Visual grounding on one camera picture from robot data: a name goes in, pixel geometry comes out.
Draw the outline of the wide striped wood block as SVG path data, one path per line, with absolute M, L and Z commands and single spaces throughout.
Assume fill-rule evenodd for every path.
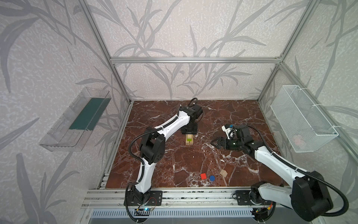
M 193 145 L 194 143 L 194 135 L 193 134 L 186 134 L 186 145 Z

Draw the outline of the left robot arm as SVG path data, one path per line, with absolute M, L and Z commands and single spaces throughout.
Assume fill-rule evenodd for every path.
M 152 177 L 156 164 L 165 154 L 166 141 L 178 130 L 182 134 L 197 134 L 196 120 L 203 114 L 203 109 L 197 103 L 180 106 L 177 113 L 163 124 L 137 136 L 129 145 L 129 154 L 140 162 L 137 181 L 129 183 L 130 192 L 138 200 L 145 200 L 152 187 Z

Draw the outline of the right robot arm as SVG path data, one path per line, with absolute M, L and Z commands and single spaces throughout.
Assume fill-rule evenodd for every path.
M 319 216 L 338 217 L 349 210 L 346 195 L 326 182 L 316 171 L 308 172 L 287 161 L 267 143 L 260 133 L 260 140 L 251 136 L 252 126 L 224 125 L 226 137 L 211 141 L 217 149 L 241 151 L 279 175 L 288 187 L 276 186 L 268 182 L 259 182 L 251 186 L 249 198 L 253 204 L 272 202 L 272 207 L 281 204 L 292 209 L 301 219 L 309 222 Z

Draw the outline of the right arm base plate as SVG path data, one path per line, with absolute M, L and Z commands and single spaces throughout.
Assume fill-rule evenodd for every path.
M 272 201 L 264 200 L 256 190 L 236 190 L 232 198 L 238 205 L 269 207 Z

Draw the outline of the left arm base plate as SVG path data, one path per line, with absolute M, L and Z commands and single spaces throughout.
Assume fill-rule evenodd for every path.
M 161 206 L 163 198 L 163 191 L 159 190 L 150 190 L 146 193 L 141 193 L 137 190 L 128 191 L 125 196 L 124 205 L 127 206 L 139 206 L 139 205 L 149 205 L 149 206 Z

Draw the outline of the red cube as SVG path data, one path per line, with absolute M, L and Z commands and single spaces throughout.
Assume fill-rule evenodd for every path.
M 200 175 L 200 177 L 201 177 L 201 179 L 202 179 L 202 180 L 207 179 L 207 175 L 206 175 L 206 173 L 202 173 L 202 174 Z

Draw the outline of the small wood cube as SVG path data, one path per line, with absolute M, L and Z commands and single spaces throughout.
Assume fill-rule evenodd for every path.
M 227 173 L 226 170 L 223 169 L 223 170 L 220 171 L 220 175 L 221 175 L 223 178 L 226 178 L 227 175 L 228 175 L 228 173 Z

